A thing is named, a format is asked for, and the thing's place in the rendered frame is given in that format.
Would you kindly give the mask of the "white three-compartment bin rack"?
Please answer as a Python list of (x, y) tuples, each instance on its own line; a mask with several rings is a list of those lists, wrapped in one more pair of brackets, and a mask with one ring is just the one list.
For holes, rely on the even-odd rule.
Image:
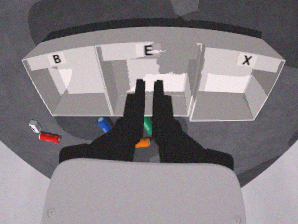
[(173, 115), (190, 121), (254, 120), (285, 61), (260, 38), (185, 27), (75, 34), (22, 59), (52, 116), (123, 116), (127, 93), (143, 79), (144, 116), (152, 116), (154, 81), (163, 80)]

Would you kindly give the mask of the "orange battery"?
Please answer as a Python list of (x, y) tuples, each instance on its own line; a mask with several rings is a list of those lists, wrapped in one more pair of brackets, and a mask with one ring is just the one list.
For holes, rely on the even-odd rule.
[(139, 147), (148, 147), (150, 146), (150, 140), (149, 138), (147, 139), (140, 139), (140, 142), (138, 144), (136, 144), (136, 148), (139, 148)]

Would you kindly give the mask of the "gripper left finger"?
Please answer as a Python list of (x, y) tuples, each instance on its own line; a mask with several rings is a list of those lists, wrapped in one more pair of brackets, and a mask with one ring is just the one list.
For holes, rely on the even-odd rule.
[(73, 158), (133, 162), (136, 144), (143, 138), (145, 82), (143, 79), (136, 80), (135, 95), (127, 94), (123, 117), (116, 120), (114, 128), (91, 144), (62, 148), (59, 153), (59, 164)]

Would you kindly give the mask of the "red aa battery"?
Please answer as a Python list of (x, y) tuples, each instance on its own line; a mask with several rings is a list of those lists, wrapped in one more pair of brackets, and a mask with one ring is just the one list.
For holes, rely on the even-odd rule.
[(55, 142), (55, 143), (60, 142), (60, 136), (55, 136), (55, 135), (50, 135), (50, 134), (45, 134), (45, 133), (40, 133), (39, 139), (50, 141), (50, 142)]

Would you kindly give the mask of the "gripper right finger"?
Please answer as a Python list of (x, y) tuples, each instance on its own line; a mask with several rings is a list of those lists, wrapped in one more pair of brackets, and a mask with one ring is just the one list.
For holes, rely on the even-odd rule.
[(213, 163), (234, 170), (230, 154), (204, 149), (182, 131), (180, 122), (174, 119), (171, 95), (165, 95), (164, 101), (163, 80), (154, 81), (152, 138), (159, 146), (160, 163)]

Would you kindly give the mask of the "small white block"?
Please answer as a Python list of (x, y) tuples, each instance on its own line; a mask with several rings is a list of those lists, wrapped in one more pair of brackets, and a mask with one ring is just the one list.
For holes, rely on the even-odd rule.
[(38, 124), (37, 121), (31, 120), (30, 123), (29, 123), (29, 125), (30, 125), (30, 127), (32, 128), (32, 130), (34, 132), (37, 132), (37, 133), (40, 132), (41, 127), (39, 126), (39, 124)]

